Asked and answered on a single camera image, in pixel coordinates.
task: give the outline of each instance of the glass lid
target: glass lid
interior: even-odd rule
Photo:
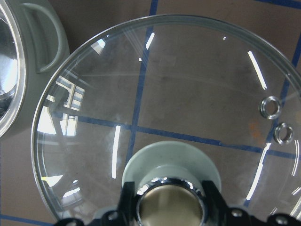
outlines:
[[[279,51],[231,24],[168,15],[112,27],[75,51],[41,98],[41,194],[57,218],[88,223],[117,205],[136,152],[181,141],[215,164],[229,206],[300,218],[300,85]]]
[[[17,53],[8,22],[0,9],[0,118],[5,115],[17,85]]]

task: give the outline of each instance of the pot lid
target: pot lid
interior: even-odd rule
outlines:
[[[215,163],[228,205],[300,218],[300,85],[278,50],[231,24],[168,15],[112,27],[75,51],[41,98],[41,194],[57,218],[88,223],[117,205],[133,154],[174,140]]]
[[[17,78],[17,53],[13,35],[0,9],[0,118],[7,112],[14,97]]]

